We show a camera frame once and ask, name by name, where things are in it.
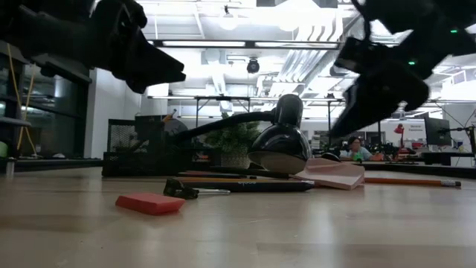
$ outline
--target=marker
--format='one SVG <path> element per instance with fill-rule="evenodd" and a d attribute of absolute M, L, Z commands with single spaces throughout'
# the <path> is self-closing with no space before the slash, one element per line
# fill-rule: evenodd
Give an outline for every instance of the marker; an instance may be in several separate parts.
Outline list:
<path fill-rule="evenodd" d="M 314 182 L 260 182 L 254 180 L 253 182 L 194 182 L 182 181 L 183 185 L 192 188 L 204 189 L 222 189 L 237 193 L 251 193 L 251 192 L 301 192 L 314 188 Z"/>

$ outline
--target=glass window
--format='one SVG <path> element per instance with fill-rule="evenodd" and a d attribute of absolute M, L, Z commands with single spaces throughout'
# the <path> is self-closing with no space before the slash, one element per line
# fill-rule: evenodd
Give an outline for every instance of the glass window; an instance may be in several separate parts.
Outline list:
<path fill-rule="evenodd" d="M 77 119 L 28 107 L 27 121 L 32 125 L 29 132 L 38 155 L 46 158 L 57 153 L 66 157 L 82 156 L 83 149 L 77 146 L 76 140 L 83 137 L 83 130 L 78 127 Z M 26 133 L 23 133 L 20 151 L 23 156 L 33 153 Z"/>
<path fill-rule="evenodd" d="M 26 98 L 34 72 L 33 88 L 30 100 L 61 112 L 75 115 L 86 113 L 87 88 L 60 77 L 46 77 L 40 73 L 38 66 L 25 66 L 23 97 Z"/>
<path fill-rule="evenodd" d="M 0 116 L 5 116 L 5 105 L 4 101 L 0 101 Z"/>
<path fill-rule="evenodd" d="M 0 94 L 7 94 L 7 84 L 8 84 L 8 69 L 0 69 Z"/>

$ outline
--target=black desk lamp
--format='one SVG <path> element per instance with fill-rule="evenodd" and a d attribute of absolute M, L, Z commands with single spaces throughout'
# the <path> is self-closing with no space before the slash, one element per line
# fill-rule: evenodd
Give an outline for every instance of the black desk lamp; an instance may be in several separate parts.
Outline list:
<path fill-rule="evenodd" d="M 273 125 L 264 130 L 248 151 L 248 158 L 270 171 L 298 173 L 311 156 L 307 137 L 299 130 L 303 102 L 284 95 L 274 110 Z"/>
<path fill-rule="evenodd" d="M 270 171 L 297 173 L 304 169 L 311 157 L 307 138 L 299 130 L 303 114 L 303 102 L 296 95 L 284 95 L 276 108 L 269 112 L 249 112 L 234 115 L 173 136 L 174 142 L 252 121 L 269 121 L 273 125 L 264 130 L 248 152 L 249 159 Z"/>

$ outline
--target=ceiling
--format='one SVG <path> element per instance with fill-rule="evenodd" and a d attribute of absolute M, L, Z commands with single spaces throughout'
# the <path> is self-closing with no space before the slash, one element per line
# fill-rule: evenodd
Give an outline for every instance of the ceiling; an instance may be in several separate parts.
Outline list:
<path fill-rule="evenodd" d="M 350 1 L 338 1 L 338 8 L 322 8 L 313 0 L 276 0 L 274 7 L 259 7 L 262 0 L 137 1 L 144 7 L 147 39 L 206 39 L 259 41 L 343 42 L 361 36 L 363 27 Z M 408 33 L 391 35 L 373 22 L 373 39 L 400 42 Z M 266 49 L 164 48 L 185 64 L 187 79 L 169 85 L 178 95 L 233 95 L 279 97 L 294 92 L 302 98 L 336 98 L 353 83 L 356 74 L 331 70 L 338 51 L 293 51 Z M 248 74 L 250 58 L 257 58 L 260 71 Z M 476 79 L 476 55 L 449 57 L 427 79 L 438 97 L 442 84 L 454 83 L 463 72 L 465 80 Z"/>

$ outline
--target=person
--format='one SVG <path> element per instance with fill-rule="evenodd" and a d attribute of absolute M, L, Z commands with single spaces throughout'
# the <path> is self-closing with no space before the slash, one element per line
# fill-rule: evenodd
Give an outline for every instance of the person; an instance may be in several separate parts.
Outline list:
<path fill-rule="evenodd" d="M 361 140 L 357 137 L 350 137 L 347 145 L 349 150 L 341 151 L 341 160 L 357 161 L 360 159 L 362 161 L 378 161 L 382 158 L 381 154 L 374 156 L 365 147 L 362 147 Z"/>

